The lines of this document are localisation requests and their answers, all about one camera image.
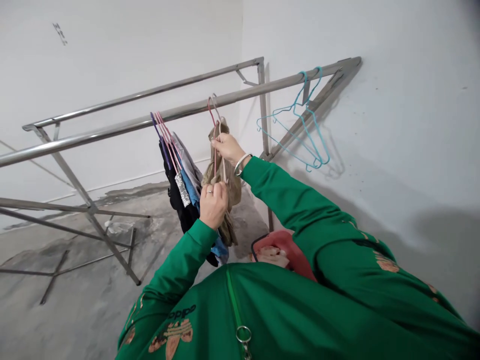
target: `blue wire hanger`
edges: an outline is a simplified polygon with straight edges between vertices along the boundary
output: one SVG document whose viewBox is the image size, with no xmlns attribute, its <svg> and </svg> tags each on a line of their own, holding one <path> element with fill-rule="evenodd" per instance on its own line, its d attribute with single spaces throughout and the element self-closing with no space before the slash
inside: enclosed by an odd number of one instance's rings
<svg viewBox="0 0 480 360">
<path fill-rule="evenodd" d="M 259 119 L 257 119 L 256 121 L 256 125 L 258 126 L 258 131 L 263 131 L 270 139 L 272 139 L 274 142 L 276 142 L 277 144 L 279 144 L 285 151 L 287 151 L 290 155 L 292 155 L 294 158 L 296 158 L 297 160 L 301 161 L 302 163 L 305 164 L 305 170 L 309 173 L 312 172 L 311 169 L 309 168 L 312 168 L 312 169 L 319 169 L 322 165 L 326 165 L 329 163 L 330 161 L 330 153 L 327 149 L 327 146 L 325 145 L 325 141 L 324 141 L 324 138 L 322 136 L 322 132 L 320 131 L 320 126 L 319 124 L 317 123 L 317 116 L 315 115 L 315 113 L 313 111 L 311 111 L 309 109 L 309 103 L 310 103 L 310 98 L 312 97 L 312 94 L 314 93 L 315 89 L 317 88 L 317 86 L 320 84 L 320 81 L 322 80 L 322 68 L 320 66 L 317 66 L 316 69 L 318 69 L 318 72 L 320 73 L 319 77 L 318 77 L 318 82 L 315 84 L 315 86 L 313 87 L 313 89 L 310 91 L 310 93 L 308 94 L 308 98 L 306 99 L 305 103 L 299 103 L 299 98 L 300 98 L 300 94 L 304 91 L 305 87 L 307 86 L 307 82 L 308 82 L 308 76 L 307 76 L 307 73 L 305 71 L 301 71 L 299 72 L 299 74 L 302 74 L 303 75 L 303 78 L 304 78 L 304 81 L 303 81 L 303 87 L 300 89 L 300 91 L 298 92 L 298 95 L 296 96 L 295 98 L 295 101 L 293 102 L 292 105 L 290 106 L 286 106 L 286 107 L 281 107 L 281 108 L 278 108 L 278 109 L 275 109 L 273 110 L 272 114 L 271 115 L 268 115 L 268 116 L 264 116 L 264 117 L 260 117 Z M 297 106 L 306 106 L 305 107 L 305 110 L 307 112 L 309 112 L 313 118 L 313 123 L 315 124 L 315 128 L 316 128 L 316 131 L 318 133 L 318 137 L 320 138 L 321 140 L 321 143 L 323 145 L 323 149 L 325 150 L 325 153 L 326 153 L 326 160 L 324 160 L 322 158 L 322 156 L 320 155 L 320 152 L 317 148 L 317 146 L 315 145 L 315 142 L 314 140 L 312 139 L 312 136 L 310 135 L 308 129 L 307 129 L 307 125 L 305 124 L 305 119 L 304 117 L 301 115 L 301 114 L 298 114 L 297 113 Z M 294 133 L 292 133 L 290 131 L 290 129 L 288 127 L 286 127 L 284 124 L 282 124 L 279 119 L 277 118 L 277 115 L 280 114 L 280 113 L 283 113 L 283 112 L 289 112 L 290 110 L 293 109 L 293 114 L 297 117 L 299 117 L 301 119 L 301 122 L 303 124 L 303 129 L 305 130 L 306 132 L 306 135 L 308 136 L 308 139 L 310 140 L 310 143 L 311 145 L 313 146 L 313 149 L 314 149 L 314 152 L 312 152 L 308 147 L 307 145 L 298 138 L 298 136 L 296 136 Z M 265 129 L 262 128 L 262 126 L 259 124 L 259 121 L 262 120 L 262 119 L 267 119 L 267 118 L 273 118 L 273 123 L 279 123 L 290 135 L 292 135 L 295 139 L 297 139 L 300 144 L 313 156 L 314 160 L 312 163 L 308 163 L 304 160 L 302 160 L 301 158 L 299 158 L 298 156 L 296 156 L 294 153 L 292 153 L 290 150 L 288 150 L 285 146 L 283 146 L 282 144 L 280 144 L 280 142 L 278 140 L 276 140 L 275 138 L 273 138 Z"/>
</svg>

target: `hanging clothes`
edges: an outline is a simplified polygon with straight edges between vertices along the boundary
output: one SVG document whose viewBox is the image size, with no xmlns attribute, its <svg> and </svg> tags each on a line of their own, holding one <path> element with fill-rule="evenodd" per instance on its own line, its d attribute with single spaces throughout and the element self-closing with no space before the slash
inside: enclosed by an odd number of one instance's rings
<svg viewBox="0 0 480 360">
<path fill-rule="evenodd" d="M 189 183 L 188 177 L 183 169 L 181 160 L 179 159 L 179 154 L 176 152 L 175 146 L 172 146 L 171 144 L 169 145 L 165 142 L 165 139 L 160 135 L 157 129 L 157 122 L 154 118 L 154 115 L 152 113 L 150 113 L 150 115 L 156 130 L 156 133 L 158 134 L 158 137 L 159 137 L 158 146 L 160 148 L 161 156 L 163 158 L 163 168 L 165 169 L 166 177 L 168 179 L 168 182 L 170 183 L 170 188 L 168 189 L 168 196 L 170 197 L 170 205 L 174 210 L 177 211 L 178 218 L 180 220 L 181 229 L 185 234 L 192 227 L 195 221 L 200 218 L 200 193 L 198 196 L 196 196 L 195 191 L 192 192 L 192 197 L 194 199 L 193 200 L 194 204 L 192 204 L 190 201 L 190 196 L 187 191 L 187 186 L 183 182 L 183 180 L 185 179 L 187 180 L 187 184 Z M 170 157 L 170 154 L 172 154 L 172 151 L 173 151 L 174 158 Z M 175 160 L 178 160 L 178 166 L 179 166 L 180 172 L 177 172 L 177 166 L 175 165 Z M 217 257 L 213 252 L 210 252 L 206 257 L 206 260 L 208 261 L 208 263 L 214 267 L 218 267 L 219 261 L 222 261 L 224 259 L 228 260 L 228 254 L 226 257 L 225 255 L 223 255 L 223 257 L 222 256 Z"/>
<path fill-rule="evenodd" d="M 225 118 L 222 117 L 222 122 L 220 123 L 220 130 L 214 127 L 210 134 L 208 135 L 208 139 L 211 141 L 215 136 L 218 136 L 219 133 L 230 133 L 230 129 L 225 121 Z M 220 225 L 220 233 L 222 234 L 223 243 L 226 246 L 238 245 L 237 236 L 235 235 L 234 225 L 232 222 L 232 218 L 230 216 L 230 211 L 232 207 L 237 205 L 241 198 L 242 198 L 242 184 L 240 182 L 240 177 L 235 176 L 235 168 L 228 162 L 224 161 L 225 165 L 225 174 L 227 179 L 223 178 L 223 172 L 220 171 L 222 165 L 222 157 L 220 155 L 216 156 L 216 175 L 215 175 L 215 156 L 216 150 L 214 148 L 211 149 L 210 155 L 210 164 L 203 174 L 203 180 L 201 182 L 202 186 L 207 184 L 215 184 L 221 181 L 228 180 L 226 186 L 228 189 L 228 211 L 225 213 L 225 217 L 223 222 Z"/>
<path fill-rule="evenodd" d="M 178 214 L 181 230 L 183 231 L 183 233 L 186 233 L 192 227 L 194 222 L 200 217 L 200 213 L 197 208 L 191 203 L 187 206 L 184 206 L 184 203 L 182 201 L 182 195 L 175 180 L 175 176 L 177 174 L 175 172 L 175 169 L 169 168 L 168 166 L 168 162 L 171 162 L 172 159 L 170 158 L 168 150 L 164 152 L 164 148 L 166 149 L 168 145 L 163 142 L 164 139 L 161 137 L 158 143 L 158 147 L 160 148 L 161 156 L 163 158 L 165 175 L 168 179 L 168 182 L 170 183 L 170 205 L 174 210 L 176 210 Z"/>
<path fill-rule="evenodd" d="M 176 147 L 178 148 L 178 155 L 181 160 L 182 169 L 185 171 L 186 175 L 190 179 L 191 184 L 196 190 L 198 198 L 200 198 L 200 193 L 202 192 L 202 179 L 204 178 L 204 176 L 202 175 L 202 172 L 199 170 L 197 165 L 195 165 L 194 160 L 190 156 L 187 148 L 177 136 L 177 134 L 173 132 L 171 134 L 171 137 L 173 142 L 175 142 Z"/>
<path fill-rule="evenodd" d="M 198 169 L 198 167 L 195 165 L 195 163 L 192 160 L 192 157 L 188 153 L 187 149 L 183 145 L 183 143 L 180 141 L 178 136 L 173 133 L 172 139 L 175 142 L 176 147 L 178 148 L 178 151 L 180 153 L 177 153 L 177 157 L 180 160 L 180 165 L 181 165 L 181 176 L 183 178 L 183 182 L 185 183 L 186 190 L 188 192 L 188 195 L 190 196 L 191 203 L 198 209 L 200 212 L 200 192 L 202 191 L 202 185 L 201 185 L 201 179 L 203 178 L 202 173 Z M 187 174 L 187 169 L 190 169 L 188 172 L 193 178 L 190 178 L 190 176 Z M 215 240 L 214 246 L 211 248 L 211 252 L 215 255 L 217 264 L 215 265 L 213 263 L 212 257 L 207 257 L 207 261 L 212 264 L 213 266 L 218 266 L 224 265 L 227 263 L 230 253 L 228 248 L 224 245 L 222 240 L 220 239 L 220 234 L 218 235 L 219 237 Z"/>
</svg>

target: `clothes drying rack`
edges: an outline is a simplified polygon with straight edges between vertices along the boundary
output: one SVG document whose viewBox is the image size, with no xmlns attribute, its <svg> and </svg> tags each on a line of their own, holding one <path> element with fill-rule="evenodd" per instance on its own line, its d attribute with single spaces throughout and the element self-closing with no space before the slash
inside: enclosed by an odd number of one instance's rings
<svg viewBox="0 0 480 360">
<path fill-rule="evenodd" d="M 349 83 L 349 81 L 358 72 L 361 62 L 362 62 L 361 57 L 357 56 L 353 58 L 340 60 L 338 62 L 335 62 L 327 66 L 323 66 L 322 75 L 324 77 L 332 76 L 332 75 L 333 76 L 329 79 L 328 83 L 318 93 L 315 99 L 310 101 L 308 105 L 308 109 L 316 113 L 317 116 L 319 117 L 322 114 L 324 114 L 327 111 L 330 104 L 335 100 L 336 96 L 342 91 L 342 89 Z M 258 83 L 253 81 L 248 81 L 242 74 L 241 70 L 248 67 L 257 68 Z M 62 265 L 65 262 L 67 254 L 69 252 L 68 250 L 66 250 L 61 257 L 60 262 L 56 265 L 54 272 L 39 272 L 39 271 L 0 268 L 0 273 L 51 277 L 48 287 L 41 299 L 41 302 L 40 302 L 41 305 L 44 304 L 45 301 L 47 300 L 47 297 L 50 291 L 52 290 L 53 283 L 57 276 L 82 268 L 84 266 L 87 266 L 93 263 L 96 263 L 98 261 L 109 258 L 111 256 L 115 256 L 117 260 L 120 262 L 121 266 L 126 270 L 126 273 L 135 282 L 135 284 L 140 285 L 141 281 L 135 275 L 131 267 L 132 253 L 133 253 L 133 248 L 135 246 L 136 229 L 133 228 L 131 231 L 130 244 L 123 244 L 117 241 L 113 241 L 110 238 L 107 230 L 103 229 L 103 227 L 100 225 L 99 221 L 95 217 L 95 214 L 111 215 L 110 219 L 112 219 L 114 216 L 128 216 L 128 217 L 139 217 L 139 218 L 149 218 L 150 216 L 99 209 L 96 206 L 95 202 L 90 198 L 89 194 L 87 193 L 85 188 L 82 186 L 78 178 L 75 176 L 72 169 L 68 166 L 67 162 L 64 160 L 63 156 L 60 154 L 60 151 L 76 148 L 81 145 L 97 142 L 103 139 L 112 138 L 121 134 L 125 134 L 129 132 L 133 132 L 135 130 L 140 130 L 140 129 L 150 127 L 153 125 L 150 115 L 146 115 L 146 116 L 142 116 L 142 117 L 128 120 L 125 122 L 117 123 L 115 125 L 106 126 L 95 131 L 85 132 L 82 134 L 68 136 L 64 138 L 59 138 L 60 126 L 62 122 L 67 120 L 71 120 L 74 118 L 81 117 L 83 115 L 95 113 L 100 110 L 112 108 L 114 106 L 132 102 L 138 99 L 143 99 L 152 95 L 161 94 L 169 90 L 181 88 L 186 85 L 198 83 L 200 81 L 211 79 L 211 78 L 224 75 L 227 73 L 231 73 L 231 72 L 236 72 L 238 76 L 241 78 L 241 80 L 243 81 L 243 83 L 246 85 L 249 85 L 250 87 L 218 96 L 215 99 L 216 106 L 223 107 L 226 105 L 236 103 L 241 100 L 259 96 L 260 116 L 262 117 L 261 126 L 263 127 L 263 129 L 267 129 L 267 125 L 268 125 L 267 119 L 265 118 L 267 116 L 266 94 L 280 90 L 280 89 L 288 88 L 294 85 L 302 84 L 305 81 L 304 75 L 301 73 L 298 73 L 289 77 L 284 77 L 279 80 L 265 83 L 264 58 L 258 57 L 249 61 L 244 61 L 235 65 L 224 67 L 224 68 L 221 68 L 212 72 L 208 72 L 202 75 L 193 76 L 184 80 L 158 86 L 155 88 L 151 88 L 149 90 L 137 92 L 132 95 L 120 97 L 115 100 L 103 102 L 98 105 L 90 106 L 81 110 L 69 112 L 60 116 L 51 117 L 42 121 L 34 122 L 34 123 L 23 126 L 23 129 L 25 131 L 27 132 L 33 131 L 40 138 L 43 144 L 38 146 L 28 147 L 22 150 L 14 151 L 14 152 L 7 153 L 5 155 L 0 156 L 0 168 L 51 154 L 55 159 L 55 161 L 57 162 L 57 164 L 62 169 L 62 171 L 65 173 L 66 177 L 70 180 L 73 187 L 75 187 L 75 189 L 78 191 L 78 193 L 84 200 L 85 205 L 66 206 L 66 205 L 57 205 L 57 204 L 42 203 L 42 202 L 36 202 L 36 201 L 0 198 L 0 214 L 7 215 L 20 220 L 44 225 L 50 228 L 63 230 L 65 232 L 81 235 L 90 239 L 103 241 L 106 243 L 106 245 L 108 246 L 108 248 L 111 250 L 112 253 L 106 256 L 99 257 L 94 260 L 87 261 L 77 266 L 62 270 Z M 319 78 L 319 71 L 317 69 L 307 71 L 306 76 L 307 76 L 307 84 L 303 92 L 304 102 L 306 101 L 309 93 L 310 81 Z M 207 101 L 201 100 L 198 102 L 194 102 L 187 105 L 162 111 L 161 116 L 163 117 L 164 122 L 169 122 L 172 120 L 187 117 L 189 115 L 206 112 L 207 110 L 208 110 Z M 305 124 L 307 126 L 312 121 L 311 114 L 312 113 L 309 111 L 305 111 L 302 114 Z M 44 129 L 47 126 L 55 126 L 53 139 L 49 137 L 49 135 Z M 282 151 L 284 147 L 287 147 L 292 142 L 292 140 L 294 139 L 294 136 L 292 134 L 294 134 L 295 136 L 298 136 L 303 131 L 303 129 L 304 129 L 304 124 L 302 122 L 302 119 L 299 117 L 297 121 L 293 124 L 293 126 L 290 128 L 291 133 L 287 133 L 280 140 L 279 144 L 275 145 L 272 149 L 269 149 L 268 135 L 263 132 L 262 133 L 263 152 L 260 155 L 260 158 L 271 162 L 274 159 L 274 157 Z M 96 234 L 86 233 L 86 232 L 79 231 L 63 225 L 59 225 L 53 222 L 49 222 L 49 221 L 38 219 L 32 216 L 24 215 L 16 211 L 12 211 L 8 208 L 21 209 L 21 210 L 55 210 L 55 211 L 72 212 L 72 213 L 84 213 L 88 221 L 91 223 L 94 230 L 96 231 Z M 273 216 L 272 216 L 272 211 L 270 209 L 268 209 L 268 226 L 270 231 L 273 231 Z M 116 246 L 123 247 L 124 249 L 118 250 Z M 122 252 L 125 252 L 125 251 L 129 251 L 128 261 L 126 261 L 121 254 Z"/>
</svg>

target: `clothes hanger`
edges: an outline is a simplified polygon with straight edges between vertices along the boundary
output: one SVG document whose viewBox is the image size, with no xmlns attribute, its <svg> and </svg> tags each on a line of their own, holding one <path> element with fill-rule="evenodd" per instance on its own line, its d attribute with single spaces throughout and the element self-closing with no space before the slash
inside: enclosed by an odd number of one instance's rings
<svg viewBox="0 0 480 360">
<path fill-rule="evenodd" d="M 168 139 L 166 137 L 165 131 L 164 131 L 162 125 L 160 124 L 160 122 L 158 121 L 157 117 L 152 112 L 150 113 L 150 116 L 151 116 L 151 120 L 153 121 L 153 124 L 155 125 L 155 130 L 156 130 L 159 137 L 161 137 L 161 136 L 160 136 L 159 131 L 157 130 L 156 124 L 158 124 L 158 127 L 160 128 L 160 131 L 163 135 L 163 139 L 165 141 L 166 148 L 168 149 L 168 153 L 170 154 L 170 159 L 171 159 L 171 162 L 173 164 L 173 168 L 175 169 L 175 172 L 178 174 L 179 170 L 177 168 L 177 164 L 175 163 L 175 158 L 172 155 L 172 151 L 170 150 L 170 147 L 168 146 L 168 143 L 167 143 Z"/>
<path fill-rule="evenodd" d="M 273 141 L 275 141 L 277 144 L 279 144 L 285 151 L 287 151 L 290 155 L 292 155 L 294 158 L 296 158 L 297 160 L 301 161 L 302 163 L 305 164 L 305 170 L 307 172 L 312 172 L 311 169 L 309 168 L 312 168 L 312 169 L 319 169 L 322 165 L 326 165 L 328 164 L 328 162 L 330 161 L 330 153 L 327 149 L 327 146 L 325 144 L 325 141 L 324 141 L 324 138 L 322 136 L 322 132 L 320 131 L 320 126 L 317 122 L 317 116 L 315 115 L 315 113 L 313 111 L 311 111 L 309 109 L 309 103 L 310 103 L 310 99 L 312 97 L 312 94 L 313 92 L 315 91 L 315 89 L 317 88 L 317 86 L 320 84 L 320 81 L 322 80 L 322 68 L 320 66 L 317 66 L 316 69 L 318 70 L 319 72 L 319 77 L 318 77 L 318 82 L 315 84 L 315 86 L 313 87 L 313 89 L 310 91 L 310 93 L 308 94 L 308 98 L 307 100 L 305 101 L 305 103 L 299 103 L 299 98 L 300 98 L 300 95 L 302 94 L 302 92 L 304 91 L 306 85 L 307 85 L 307 82 L 308 82 L 308 77 L 307 77 L 307 73 L 305 71 L 301 71 L 299 72 L 299 74 L 302 74 L 303 75 L 303 78 L 304 78 L 304 81 L 303 81 L 303 87 L 300 89 L 300 91 L 298 92 L 296 98 L 295 98 L 295 101 L 293 102 L 292 105 L 290 106 L 286 106 L 286 107 L 281 107 L 281 108 L 278 108 L 278 109 L 275 109 L 273 112 L 272 112 L 272 115 L 268 115 L 268 116 L 264 116 L 264 117 L 260 117 L 259 119 L 257 119 L 256 121 L 256 124 L 258 126 L 258 131 L 263 131 L 270 139 L 272 139 Z M 305 118 L 302 116 L 302 114 L 298 114 L 297 113 L 297 106 L 305 106 L 305 110 L 307 112 L 309 112 L 313 118 L 313 123 L 315 124 L 315 128 L 316 128 L 316 131 L 317 131 L 317 134 L 318 134 L 318 137 L 320 138 L 320 141 L 323 145 L 323 149 L 326 153 L 326 160 L 324 160 L 322 158 L 322 156 L 320 155 L 320 152 L 317 148 L 317 146 L 315 145 L 315 142 L 314 140 L 312 139 L 312 136 L 310 135 L 310 132 L 308 131 L 307 129 L 307 125 L 305 124 Z M 312 152 L 310 150 L 310 148 L 298 137 L 296 136 L 294 133 L 292 133 L 290 131 L 290 129 L 288 127 L 286 127 L 285 125 L 282 124 L 282 122 L 279 121 L 279 119 L 277 118 L 277 115 L 279 115 L 280 113 L 283 113 L 283 112 L 289 112 L 290 110 L 293 109 L 293 114 L 297 117 L 299 117 L 301 119 L 301 122 L 303 124 L 303 129 L 305 130 L 306 132 L 306 135 L 308 137 L 308 139 L 310 140 L 310 143 L 314 149 L 314 152 Z M 275 138 L 273 138 L 265 129 L 262 128 L 262 126 L 259 124 L 259 121 L 261 119 L 267 119 L 267 118 L 273 118 L 273 123 L 279 123 L 288 133 L 290 133 L 295 139 L 298 140 L 298 142 L 300 142 L 300 144 L 313 156 L 314 160 L 313 160 L 313 163 L 308 163 L 304 160 L 302 160 L 301 158 L 299 158 L 298 156 L 296 156 L 295 154 L 293 154 L 290 150 L 288 150 L 285 146 L 283 146 L 282 144 L 280 144 L 280 142 L 278 140 L 276 140 Z"/>
<path fill-rule="evenodd" d="M 174 156 L 174 158 L 177 162 L 178 168 L 181 171 L 182 170 L 182 163 L 180 162 L 180 160 L 178 158 L 178 156 L 180 156 L 179 148 L 177 147 L 177 144 L 175 144 L 175 141 L 172 138 L 172 134 L 170 133 L 170 130 L 167 127 L 167 125 L 165 125 L 165 121 L 162 118 L 162 116 L 160 115 L 159 111 L 156 112 L 156 120 L 157 120 L 158 124 L 161 124 L 161 126 L 163 127 L 163 131 L 165 132 L 165 139 L 166 139 L 168 145 L 171 147 L 171 149 L 173 151 L 173 156 Z"/>
<path fill-rule="evenodd" d="M 220 137 L 220 142 L 223 143 L 222 137 L 220 136 L 221 133 L 221 121 L 222 119 L 224 120 L 225 118 L 223 116 L 220 116 L 220 113 L 217 109 L 217 104 L 216 101 L 214 101 L 214 98 L 217 97 L 215 93 L 212 93 L 213 96 L 209 96 L 207 100 L 207 106 L 208 106 L 208 111 L 210 112 L 211 120 L 213 121 L 213 139 L 217 139 L 217 136 L 215 136 L 215 132 L 217 131 L 217 126 L 218 126 L 218 136 Z M 216 114 L 218 115 L 218 120 L 215 122 L 214 115 L 212 114 L 212 110 L 210 109 L 210 100 L 211 103 L 213 104 L 213 108 L 216 111 Z M 221 165 L 222 165 L 222 170 L 223 170 L 223 180 L 225 181 L 225 184 L 229 183 L 229 179 L 227 178 L 227 170 L 225 168 L 225 159 L 222 157 L 221 158 Z M 213 155 L 213 177 L 217 177 L 217 151 L 214 152 Z"/>
</svg>

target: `pink laundry basket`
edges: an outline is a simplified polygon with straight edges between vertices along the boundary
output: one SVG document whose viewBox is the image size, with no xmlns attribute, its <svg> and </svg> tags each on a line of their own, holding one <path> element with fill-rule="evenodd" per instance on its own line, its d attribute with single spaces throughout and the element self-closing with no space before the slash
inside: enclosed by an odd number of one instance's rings
<svg viewBox="0 0 480 360">
<path fill-rule="evenodd" d="M 283 250 L 286 253 L 286 258 L 289 263 L 287 269 L 293 270 L 295 273 L 302 275 L 314 282 L 318 282 L 314 276 L 312 268 L 310 267 L 307 257 L 302 250 L 294 243 L 292 235 L 285 230 L 277 230 L 262 237 L 259 237 L 251 243 L 251 253 L 258 262 L 257 255 L 261 248 L 266 246 L 274 246 Z"/>
</svg>

